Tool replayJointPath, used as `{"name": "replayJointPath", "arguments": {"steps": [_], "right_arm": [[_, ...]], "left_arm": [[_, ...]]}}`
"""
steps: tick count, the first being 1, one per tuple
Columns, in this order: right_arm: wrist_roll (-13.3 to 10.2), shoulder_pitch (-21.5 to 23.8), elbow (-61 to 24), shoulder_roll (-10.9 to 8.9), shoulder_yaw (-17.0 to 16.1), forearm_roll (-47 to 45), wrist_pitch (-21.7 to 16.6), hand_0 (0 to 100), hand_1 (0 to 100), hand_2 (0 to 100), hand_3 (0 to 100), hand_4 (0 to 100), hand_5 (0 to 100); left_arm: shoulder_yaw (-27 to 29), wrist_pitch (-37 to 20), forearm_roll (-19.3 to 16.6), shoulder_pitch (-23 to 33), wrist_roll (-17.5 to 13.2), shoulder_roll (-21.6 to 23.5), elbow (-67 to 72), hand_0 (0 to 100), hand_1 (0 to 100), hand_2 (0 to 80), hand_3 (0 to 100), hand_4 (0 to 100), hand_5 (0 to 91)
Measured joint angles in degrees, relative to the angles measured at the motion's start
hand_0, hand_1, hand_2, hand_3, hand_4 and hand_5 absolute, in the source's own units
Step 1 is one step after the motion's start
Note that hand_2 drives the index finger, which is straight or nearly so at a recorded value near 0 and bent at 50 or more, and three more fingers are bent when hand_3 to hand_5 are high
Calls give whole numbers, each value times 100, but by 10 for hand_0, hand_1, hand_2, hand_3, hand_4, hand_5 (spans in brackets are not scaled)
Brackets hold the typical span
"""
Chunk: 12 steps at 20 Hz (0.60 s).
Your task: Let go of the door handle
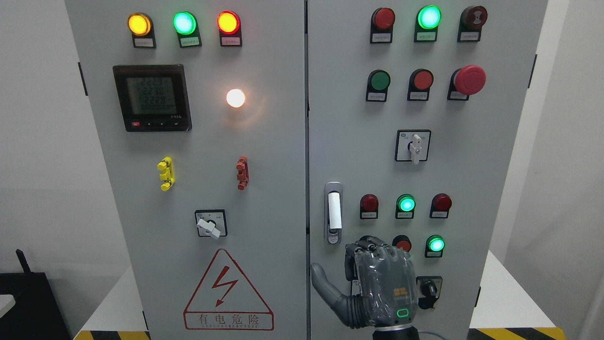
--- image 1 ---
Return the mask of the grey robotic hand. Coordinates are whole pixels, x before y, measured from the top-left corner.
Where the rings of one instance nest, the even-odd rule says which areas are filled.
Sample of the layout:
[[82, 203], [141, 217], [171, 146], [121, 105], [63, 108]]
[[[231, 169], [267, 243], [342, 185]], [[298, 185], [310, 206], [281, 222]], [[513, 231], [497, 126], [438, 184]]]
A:
[[320, 264], [310, 265], [314, 289], [343, 325], [358, 329], [412, 323], [418, 296], [409, 252], [372, 236], [371, 241], [345, 246], [344, 268], [348, 281], [359, 280], [359, 294], [343, 294], [328, 281]]

